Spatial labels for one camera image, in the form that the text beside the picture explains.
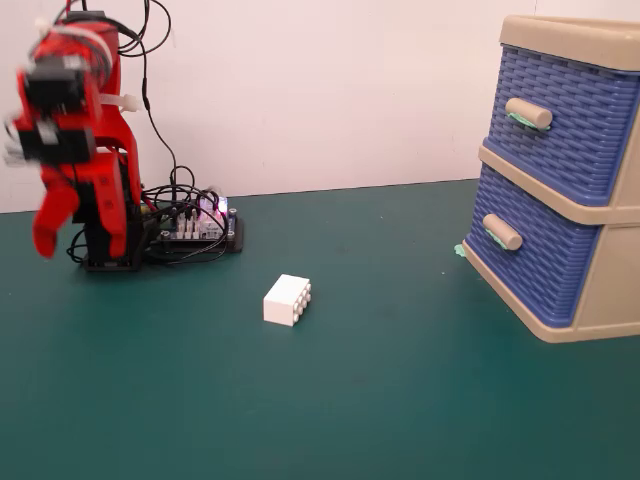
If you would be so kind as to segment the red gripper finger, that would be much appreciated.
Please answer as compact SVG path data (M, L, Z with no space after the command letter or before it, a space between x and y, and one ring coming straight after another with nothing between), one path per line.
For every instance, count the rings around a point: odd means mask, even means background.
M115 153L96 155L92 181L100 220L110 235L109 254L121 257L126 251L127 219L119 160Z
M32 225L36 251L44 258L52 258L60 227L73 216L80 205L79 195L65 175L43 175L45 195Z

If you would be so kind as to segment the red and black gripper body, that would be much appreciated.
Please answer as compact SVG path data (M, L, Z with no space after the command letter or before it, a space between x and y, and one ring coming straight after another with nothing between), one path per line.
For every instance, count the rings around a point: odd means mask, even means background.
M26 160L50 167L55 173L68 177L75 188L88 180L81 180L78 165L88 164L99 147L123 148L119 139L121 125L114 120L96 126L62 128L52 120L37 121L32 125L24 119L14 119L13 127Z

